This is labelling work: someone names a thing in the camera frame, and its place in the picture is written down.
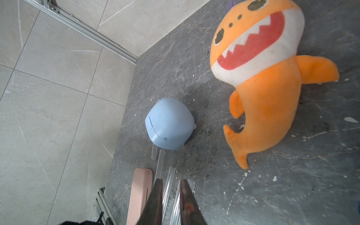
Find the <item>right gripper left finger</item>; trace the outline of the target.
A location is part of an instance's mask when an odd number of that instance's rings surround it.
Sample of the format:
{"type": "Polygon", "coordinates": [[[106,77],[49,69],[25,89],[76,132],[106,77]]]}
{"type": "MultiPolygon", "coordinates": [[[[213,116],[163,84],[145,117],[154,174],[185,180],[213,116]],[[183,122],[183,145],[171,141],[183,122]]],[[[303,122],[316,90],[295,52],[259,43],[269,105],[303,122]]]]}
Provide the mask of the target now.
{"type": "Polygon", "coordinates": [[[161,225],[163,212],[163,180],[156,179],[137,225],[161,225]]]}

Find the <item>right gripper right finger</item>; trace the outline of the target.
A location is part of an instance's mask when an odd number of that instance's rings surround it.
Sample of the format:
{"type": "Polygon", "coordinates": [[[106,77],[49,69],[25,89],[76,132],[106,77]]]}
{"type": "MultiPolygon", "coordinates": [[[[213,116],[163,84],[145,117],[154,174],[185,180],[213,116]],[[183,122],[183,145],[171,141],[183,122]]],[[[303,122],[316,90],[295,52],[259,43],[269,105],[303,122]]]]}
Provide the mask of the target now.
{"type": "Polygon", "coordinates": [[[182,225],[207,225],[186,179],[180,184],[180,215],[182,225]]]}

